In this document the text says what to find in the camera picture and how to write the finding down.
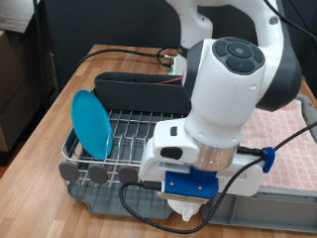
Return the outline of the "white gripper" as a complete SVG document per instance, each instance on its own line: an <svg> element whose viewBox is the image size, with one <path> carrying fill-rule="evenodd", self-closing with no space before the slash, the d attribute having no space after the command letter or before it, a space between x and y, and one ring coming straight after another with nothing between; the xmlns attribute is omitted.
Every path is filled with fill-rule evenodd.
<svg viewBox="0 0 317 238"><path fill-rule="evenodd" d="M219 191L223 191L225 185L239 169L256 159L255 156L237 154L231 165L225 170L219 171L217 174ZM230 186L228 193L244 196L256 194L262 183L263 164L263 162L260 162L242 172ZM188 174L189 170L190 164L173 163L169 159L161 159L152 154L144 154L142 157L139 177L141 180L161 181L164 180L166 171Z"/></svg>

